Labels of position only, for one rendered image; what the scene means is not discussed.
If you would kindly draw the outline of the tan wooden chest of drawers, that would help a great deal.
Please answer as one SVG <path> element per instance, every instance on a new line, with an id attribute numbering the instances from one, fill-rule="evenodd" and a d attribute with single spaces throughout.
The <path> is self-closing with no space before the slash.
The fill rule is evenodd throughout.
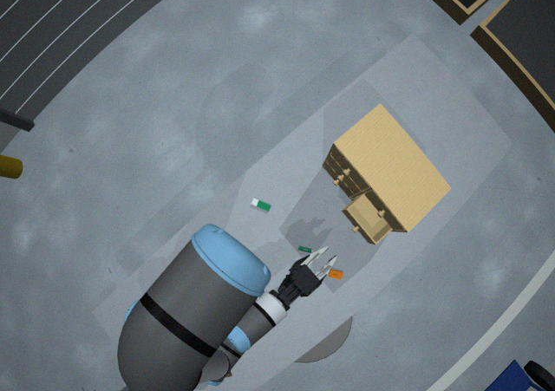
<path id="1" fill-rule="evenodd" d="M 333 143 L 322 167 L 335 147 L 370 186 L 349 198 L 373 189 L 406 230 L 392 231 L 409 232 L 451 189 L 381 103 Z"/>

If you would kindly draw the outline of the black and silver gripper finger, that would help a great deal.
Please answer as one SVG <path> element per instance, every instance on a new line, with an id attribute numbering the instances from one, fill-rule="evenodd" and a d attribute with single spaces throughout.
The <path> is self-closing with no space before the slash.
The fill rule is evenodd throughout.
<path id="1" fill-rule="evenodd" d="M 299 260 L 297 260 L 292 267 L 289 269 L 290 272 L 292 272 L 293 270 L 298 270 L 303 264 L 306 264 L 307 266 L 309 266 L 309 268 L 311 267 L 311 263 L 314 262 L 317 257 L 319 257 L 321 254 L 325 253 L 328 250 L 328 247 L 324 247 L 318 251 L 315 251 L 313 253 L 311 253 L 310 255 L 303 257 Z"/>
<path id="2" fill-rule="evenodd" d="M 325 276 L 327 276 L 327 274 L 329 273 L 330 269 L 332 268 L 332 265 L 335 263 L 336 261 L 336 257 L 334 256 L 331 260 L 328 261 L 328 263 L 323 266 L 323 268 L 319 271 L 319 272 L 315 272 L 314 274 L 318 277 L 318 279 L 320 280 L 318 283 L 321 283 L 324 279 Z M 325 272 L 325 273 L 324 273 Z M 321 275 L 322 274 L 322 275 Z M 321 276 L 320 276 L 321 275 Z M 319 277 L 320 276 L 320 277 Z M 316 284 L 317 285 L 317 284 Z M 315 286 L 316 286 L 315 285 Z M 315 287 L 314 286 L 314 287 Z M 314 288 L 313 287 L 313 288 Z M 313 288 L 311 288 L 309 291 L 311 291 Z"/>

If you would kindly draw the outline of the green and white eraser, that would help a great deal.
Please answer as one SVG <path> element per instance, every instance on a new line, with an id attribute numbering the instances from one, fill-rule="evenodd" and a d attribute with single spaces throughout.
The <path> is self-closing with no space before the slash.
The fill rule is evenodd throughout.
<path id="1" fill-rule="evenodd" d="M 251 202 L 252 205 L 255 205 L 261 209 L 264 209 L 266 211 L 269 211 L 271 208 L 271 205 L 266 204 L 265 202 L 262 202 L 258 199 L 253 198 L 253 201 Z"/>

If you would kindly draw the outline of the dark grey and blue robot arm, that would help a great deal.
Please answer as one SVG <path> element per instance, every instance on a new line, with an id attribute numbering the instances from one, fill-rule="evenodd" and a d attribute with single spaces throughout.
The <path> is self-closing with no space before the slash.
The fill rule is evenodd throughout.
<path id="1" fill-rule="evenodd" d="M 280 300 L 264 291 L 270 280 L 267 266 L 237 239 L 204 225 L 127 310 L 117 352 L 127 387 L 218 386 L 287 317 Z"/>

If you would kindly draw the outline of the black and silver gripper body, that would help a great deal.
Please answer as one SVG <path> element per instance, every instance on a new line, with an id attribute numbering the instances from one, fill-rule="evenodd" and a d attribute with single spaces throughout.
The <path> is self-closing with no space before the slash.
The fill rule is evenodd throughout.
<path id="1" fill-rule="evenodd" d="M 291 275 L 293 272 L 294 274 Z M 298 297 L 308 297 L 314 290 L 316 290 L 322 284 L 322 283 L 318 283 L 320 280 L 306 264 L 303 264 L 298 270 L 293 270 L 291 274 L 286 275 L 286 278 L 285 278 L 286 286 L 285 288 L 279 291 L 279 293 L 281 292 L 280 294 L 278 294 L 275 290 L 271 290 L 269 292 L 276 299 L 279 299 L 280 302 L 282 302 L 286 311 L 290 309 L 290 306 L 288 305 L 290 305 Z M 293 282 L 294 281 L 293 279 L 295 280 L 295 282 Z M 290 285 L 290 287 L 287 287 L 288 285 Z M 309 291 L 311 288 L 313 289 Z M 289 297 L 289 295 L 291 296 Z M 283 298 L 283 300 L 280 298 Z"/>

